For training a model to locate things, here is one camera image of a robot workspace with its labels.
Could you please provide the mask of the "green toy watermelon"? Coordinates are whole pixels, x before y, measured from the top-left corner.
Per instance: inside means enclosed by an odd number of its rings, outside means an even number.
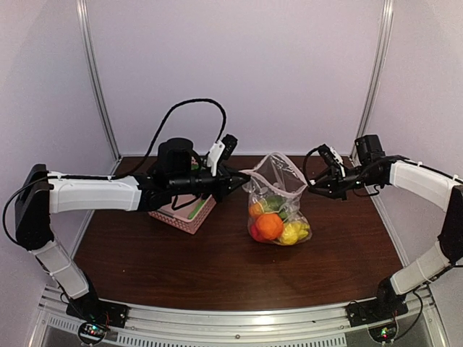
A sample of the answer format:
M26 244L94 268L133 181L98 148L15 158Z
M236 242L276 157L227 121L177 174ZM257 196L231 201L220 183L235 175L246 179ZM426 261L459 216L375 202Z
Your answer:
M279 213L286 199L279 195L271 195L267 196L263 201L264 211L266 213Z

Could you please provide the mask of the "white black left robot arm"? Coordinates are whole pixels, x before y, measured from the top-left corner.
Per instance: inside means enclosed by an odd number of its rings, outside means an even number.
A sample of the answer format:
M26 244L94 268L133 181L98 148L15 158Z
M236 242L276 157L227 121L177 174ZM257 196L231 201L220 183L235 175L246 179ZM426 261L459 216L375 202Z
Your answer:
M228 134L201 157L192 141L171 138L158 146L156 161L144 174L78 176L51 172L36 164L13 196L14 240L34 255L70 299L76 300L80 314L89 321L99 320L103 303L56 240L50 216L74 210L152 212L167 205L178 210L181 205L176 199L182 195L212 196L220 202L250 180L249 175L223 164L236 146L237 139Z

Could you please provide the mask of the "yellow toy lemon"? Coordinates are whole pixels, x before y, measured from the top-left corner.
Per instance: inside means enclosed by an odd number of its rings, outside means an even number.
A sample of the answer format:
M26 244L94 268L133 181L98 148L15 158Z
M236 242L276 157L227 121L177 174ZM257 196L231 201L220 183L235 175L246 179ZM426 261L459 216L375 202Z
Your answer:
M284 224L284 230L279 242L284 246L291 246L300 241L304 241L310 236L310 225L301 221L294 221Z

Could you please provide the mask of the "red toy apple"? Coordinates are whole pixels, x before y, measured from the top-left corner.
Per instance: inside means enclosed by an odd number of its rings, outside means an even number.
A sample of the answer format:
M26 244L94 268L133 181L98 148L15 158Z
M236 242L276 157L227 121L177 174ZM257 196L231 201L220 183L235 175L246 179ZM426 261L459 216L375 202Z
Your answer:
M250 235L257 242L264 242L265 239L260 235L259 230L255 227L254 224L250 226Z

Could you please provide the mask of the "orange toy orange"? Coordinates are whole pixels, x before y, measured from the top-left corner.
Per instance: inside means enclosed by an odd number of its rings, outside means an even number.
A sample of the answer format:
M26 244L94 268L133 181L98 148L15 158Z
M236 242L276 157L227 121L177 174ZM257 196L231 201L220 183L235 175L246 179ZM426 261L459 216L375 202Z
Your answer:
M280 237L284 230L283 220L275 213L263 214L258 217L255 227L265 240L274 240Z

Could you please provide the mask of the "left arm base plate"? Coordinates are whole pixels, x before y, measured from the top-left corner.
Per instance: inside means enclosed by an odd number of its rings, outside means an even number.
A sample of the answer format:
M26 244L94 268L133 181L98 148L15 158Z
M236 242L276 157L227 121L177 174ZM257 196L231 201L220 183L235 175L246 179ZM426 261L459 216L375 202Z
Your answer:
M128 311L129 307L125 304L117 304L89 296L70 299L66 308L66 314L71 317L119 328L125 327Z

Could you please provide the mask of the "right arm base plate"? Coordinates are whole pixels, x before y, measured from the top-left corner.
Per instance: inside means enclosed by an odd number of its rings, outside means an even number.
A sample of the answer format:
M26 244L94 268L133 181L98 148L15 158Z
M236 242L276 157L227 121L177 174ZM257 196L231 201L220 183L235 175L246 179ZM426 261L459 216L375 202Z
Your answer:
M345 309L351 327L392 320L409 311L407 305L401 301L397 305L388 306L379 302L378 299L351 301Z

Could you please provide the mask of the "clear dotted zip top bag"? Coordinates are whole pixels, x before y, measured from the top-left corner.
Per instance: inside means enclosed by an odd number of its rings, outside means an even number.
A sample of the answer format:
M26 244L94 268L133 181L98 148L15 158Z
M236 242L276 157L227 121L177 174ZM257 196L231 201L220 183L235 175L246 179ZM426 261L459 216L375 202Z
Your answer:
M290 247L311 239L310 224L300 210L307 184L288 156L268 154L242 173L250 177L243 190L248 194L247 229L256 242Z

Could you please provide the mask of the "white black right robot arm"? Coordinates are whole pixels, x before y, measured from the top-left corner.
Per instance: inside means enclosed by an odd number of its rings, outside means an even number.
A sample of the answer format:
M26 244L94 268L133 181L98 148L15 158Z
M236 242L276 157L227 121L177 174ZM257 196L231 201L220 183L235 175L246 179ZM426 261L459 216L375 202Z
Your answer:
M347 198L360 188L393 187L376 201L394 243L414 253L409 264L378 286L370 311L386 319L412 290L432 283L462 261L462 178L413 161L403 155L387 155L376 134L355 140L357 162L348 166L328 145L310 151L326 168L307 178L308 190L331 199Z

